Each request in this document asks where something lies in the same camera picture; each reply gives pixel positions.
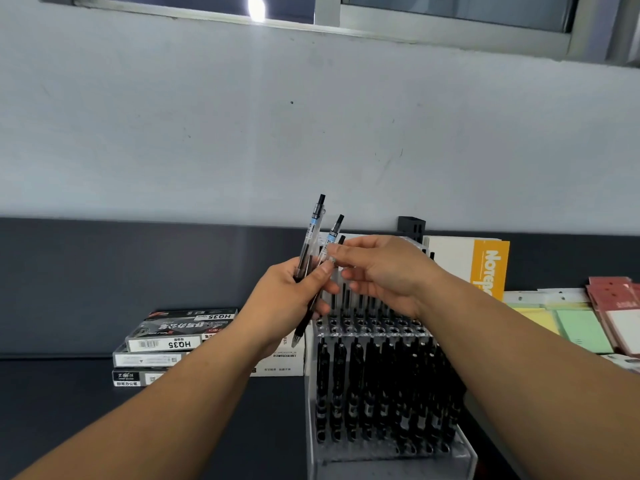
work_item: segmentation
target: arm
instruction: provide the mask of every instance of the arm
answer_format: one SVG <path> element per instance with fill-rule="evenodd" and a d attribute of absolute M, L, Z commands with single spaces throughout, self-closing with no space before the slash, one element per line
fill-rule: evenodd
<path fill-rule="evenodd" d="M 366 236 L 329 253 L 352 289 L 434 334 L 501 437 L 537 478 L 638 478 L 640 378 L 447 273 L 416 247 Z"/>
<path fill-rule="evenodd" d="M 229 327 L 16 480 L 196 478 L 255 364 L 295 328 L 320 288 L 337 290 L 335 283 L 327 282 L 331 262 L 295 283 L 297 261 L 269 268 Z M 326 303 L 319 305 L 322 313 L 328 308 Z"/>

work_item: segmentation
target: clear acrylic pen holder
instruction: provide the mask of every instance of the clear acrylic pen holder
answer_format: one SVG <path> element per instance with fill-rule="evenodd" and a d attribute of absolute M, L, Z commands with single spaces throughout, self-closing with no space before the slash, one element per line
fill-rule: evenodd
<path fill-rule="evenodd" d="M 330 371 L 333 370 L 333 348 L 340 339 L 350 350 L 354 339 L 364 347 L 372 339 L 382 345 L 389 340 L 393 345 L 430 341 L 429 332 L 419 322 L 398 316 L 387 307 L 375 314 L 357 309 L 333 317 L 323 317 L 307 329 L 307 366 L 305 368 L 305 399 L 307 429 L 307 476 L 309 480 L 362 480 L 380 478 L 464 480 L 473 478 L 477 455 L 459 427 L 455 426 L 453 440 L 446 445 L 432 445 L 430 451 L 415 447 L 411 441 L 402 452 L 393 435 L 380 439 L 373 435 L 365 439 L 358 425 L 356 438 L 348 439 L 342 422 L 340 438 L 336 442 L 327 421 L 323 441 L 318 441 L 316 428 L 317 350 L 324 339 L 331 354 Z M 345 372 L 344 391 L 349 387 L 349 354 Z M 332 401 L 333 374 L 330 374 L 326 403 Z"/>

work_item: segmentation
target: pen display stand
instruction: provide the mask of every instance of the pen display stand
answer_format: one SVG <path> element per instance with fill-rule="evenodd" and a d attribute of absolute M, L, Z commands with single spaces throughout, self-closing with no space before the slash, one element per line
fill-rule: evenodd
<path fill-rule="evenodd" d="M 465 388 L 431 334 L 346 287 L 338 298 L 307 329 L 309 480 L 471 479 Z"/>

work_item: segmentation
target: dark countertop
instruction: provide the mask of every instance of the dark countertop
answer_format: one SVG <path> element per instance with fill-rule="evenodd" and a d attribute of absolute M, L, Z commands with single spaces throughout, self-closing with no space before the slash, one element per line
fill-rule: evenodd
<path fill-rule="evenodd" d="M 0 480 L 140 390 L 113 387 L 112 368 L 111 359 L 0 360 Z M 306 478 L 304 418 L 302 377 L 249 379 L 202 478 Z"/>

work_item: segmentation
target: forearm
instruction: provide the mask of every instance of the forearm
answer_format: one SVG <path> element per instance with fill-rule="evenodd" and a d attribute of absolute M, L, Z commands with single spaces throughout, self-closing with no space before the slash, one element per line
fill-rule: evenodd
<path fill-rule="evenodd" d="M 258 348 L 241 325 L 230 326 L 18 478 L 195 478 L 244 391 Z"/>
<path fill-rule="evenodd" d="M 442 270 L 419 299 L 423 322 L 533 476 L 637 476 L 637 377 Z"/>

